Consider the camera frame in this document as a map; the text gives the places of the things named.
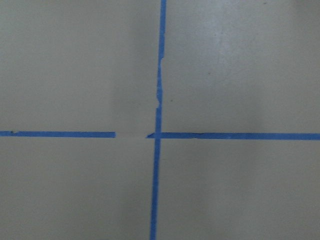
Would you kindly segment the blue tape grid lines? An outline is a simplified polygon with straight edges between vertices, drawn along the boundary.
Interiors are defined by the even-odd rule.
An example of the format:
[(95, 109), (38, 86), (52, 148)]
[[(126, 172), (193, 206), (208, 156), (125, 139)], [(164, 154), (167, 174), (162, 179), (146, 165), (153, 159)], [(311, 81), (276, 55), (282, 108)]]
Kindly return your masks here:
[(3, 0), (3, 240), (317, 240), (317, 0)]

